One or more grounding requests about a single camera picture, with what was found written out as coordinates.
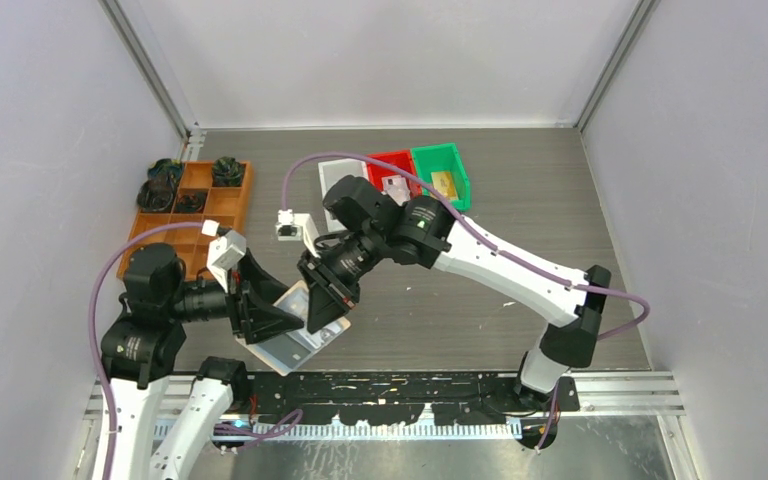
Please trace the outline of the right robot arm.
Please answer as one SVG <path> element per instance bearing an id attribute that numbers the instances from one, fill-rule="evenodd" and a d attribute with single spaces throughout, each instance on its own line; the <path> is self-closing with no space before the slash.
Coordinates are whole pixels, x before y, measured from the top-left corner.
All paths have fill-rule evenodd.
<path id="1" fill-rule="evenodd" d="M 432 196 L 403 204 L 368 180 L 347 175 L 327 192 L 324 208 L 344 227 L 335 245 L 319 247 L 309 215 L 284 209 L 280 237 L 298 237 L 306 252 L 298 269 L 309 291 L 306 328 L 314 333 L 353 309 L 359 281 L 384 259 L 455 274 L 487 286 L 538 313 L 547 323 L 522 360 L 515 384 L 518 403 L 542 409 L 560 377 L 590 365 L 611 274 L 561 267 L 504 242 Z"/>

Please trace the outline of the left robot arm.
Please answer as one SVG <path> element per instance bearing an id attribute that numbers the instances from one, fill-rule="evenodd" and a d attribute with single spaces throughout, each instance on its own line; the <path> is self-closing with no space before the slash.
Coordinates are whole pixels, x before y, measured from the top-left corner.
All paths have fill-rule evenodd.
<path id="1" fill-rule="evenodd" d="M 107 432 L 99 444 L 96 479 L 163 479 L 188 474 L 195 452 L 208 441 L 219 416 L 245 409 L 252 397 L 243 362 L 209 357 L 194 383 L 194 395 L 163 442 L 158 466 L 148 463 L 149 430 L 169 386 L 176 357 L 191 322 L 227 320 L 234 337 L 258 345 L 299 330 L 299 316 L 276 306 L 288 286 L 263 271 L 247 250 L 221 237 L 212 279 L 189 281 L 186 264 L 166 243 L 139 246 L 123 276 L 122 310 L 98 344 L 99 378 Z"/>

